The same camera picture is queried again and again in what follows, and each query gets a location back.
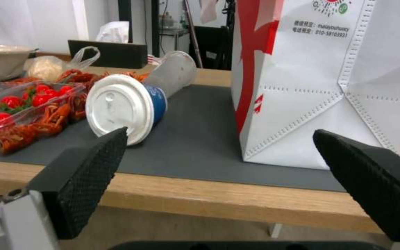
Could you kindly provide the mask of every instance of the blue cup label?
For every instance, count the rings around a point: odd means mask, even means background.
[[[154,124],[157,123],[166,112],[168,104],[166,101],[165,93],[159,87],[144,85],[152,99],[154,106]]]

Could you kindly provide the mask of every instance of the bowl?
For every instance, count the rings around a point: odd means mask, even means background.
[[[34,51],[22,46],[0,45],[0,81],[20,76],[27,57]]]

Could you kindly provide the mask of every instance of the logo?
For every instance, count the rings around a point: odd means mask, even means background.
[[[254,108],[254,113],[256,113],[256,114],[260,113],[260,110],[262,109],[262,101],[263,101],[263,94],[261,96],[259,96],[259,98],[257,98],[256,101],[254,102],[254,104],[257,105]]]
[[[345,14],[348,11],[351,0],[312,0],[315,11],[325,16],[333,16],[334,14]]]

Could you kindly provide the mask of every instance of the white cup lid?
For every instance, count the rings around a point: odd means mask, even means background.
[[[110,75],[89,91],[86,100],[89,126],[97,136],[127,127],[127,145],[143,141],[154,123],[154,107],[146,88],[126,75]]]

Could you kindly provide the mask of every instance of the black chair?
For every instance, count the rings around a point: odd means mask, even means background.
[[[195,35],[199,44],[200,57],[204,68],[231,69],[232,34],[226,26],[196,26]],[[195,58],[194,47],[189,45],[189,55]]]

